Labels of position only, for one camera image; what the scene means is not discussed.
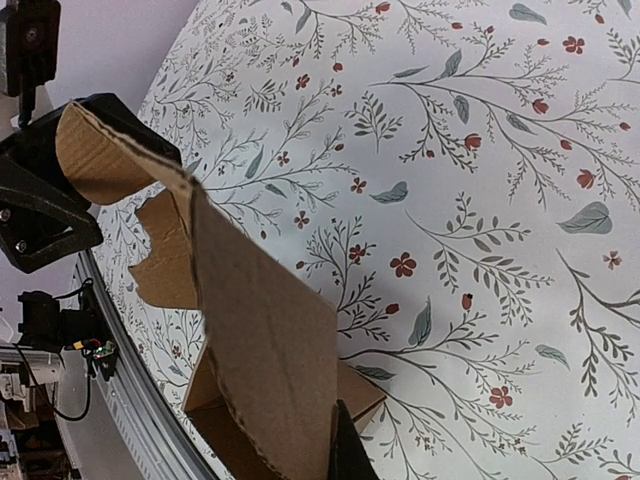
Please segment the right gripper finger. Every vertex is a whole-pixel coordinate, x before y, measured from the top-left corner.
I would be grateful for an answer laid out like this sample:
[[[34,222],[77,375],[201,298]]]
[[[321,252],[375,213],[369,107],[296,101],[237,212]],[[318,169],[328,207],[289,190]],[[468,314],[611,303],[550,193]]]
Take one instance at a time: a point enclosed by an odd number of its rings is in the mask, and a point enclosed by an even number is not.
[[[378,480],[343,400],[334,408],[328,480]]]

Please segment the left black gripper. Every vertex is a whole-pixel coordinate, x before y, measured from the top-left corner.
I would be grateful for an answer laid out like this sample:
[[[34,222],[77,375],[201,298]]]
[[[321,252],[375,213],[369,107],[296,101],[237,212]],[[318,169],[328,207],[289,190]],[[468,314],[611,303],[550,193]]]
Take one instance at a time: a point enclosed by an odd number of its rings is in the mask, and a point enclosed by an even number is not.
[[[18,97],[56,76],[59,1],[7,1],[1,8],[1,93]],[[180,150],[113,93],[76,99],[1,142],[1,179],[15,164],[68,197],[111,205],[157,181],[140,158],[182,167]]]

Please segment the brown cardboard box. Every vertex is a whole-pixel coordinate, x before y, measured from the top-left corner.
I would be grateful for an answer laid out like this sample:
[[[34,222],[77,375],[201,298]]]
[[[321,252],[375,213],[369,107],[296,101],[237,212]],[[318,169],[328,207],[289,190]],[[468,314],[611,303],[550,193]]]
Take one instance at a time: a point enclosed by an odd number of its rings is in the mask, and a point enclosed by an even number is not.
[[[334,308],[234,227],[192,174],[137,163],[163,187],[136,213],[151,241],[131,268],[138,295],[204,319],[186,415],[237,479],[327,479],[344,386],[361,406],[380,401],[338,359]]]

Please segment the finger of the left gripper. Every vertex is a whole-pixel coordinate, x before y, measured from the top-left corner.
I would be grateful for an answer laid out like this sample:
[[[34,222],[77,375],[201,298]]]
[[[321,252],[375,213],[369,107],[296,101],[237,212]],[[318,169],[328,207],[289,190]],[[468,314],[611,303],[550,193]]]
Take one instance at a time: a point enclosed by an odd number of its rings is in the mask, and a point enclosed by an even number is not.
[[[21,272],[31,274],[102,243],[90,206],[15,161],[1,160],[1,250]]]

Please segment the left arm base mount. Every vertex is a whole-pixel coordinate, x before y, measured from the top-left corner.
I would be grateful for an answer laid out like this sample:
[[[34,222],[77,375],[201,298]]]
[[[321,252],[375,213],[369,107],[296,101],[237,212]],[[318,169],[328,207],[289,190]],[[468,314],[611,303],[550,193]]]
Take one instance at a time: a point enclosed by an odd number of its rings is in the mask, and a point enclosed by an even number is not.
[[[59,354],[79,351],[90,361],[90,371],[106,381],[115,375],[119,347],[111,334],[91,278],[79,288],[54,297],[44,291],[25,291],[18,296],[22,322],[20,346]]]

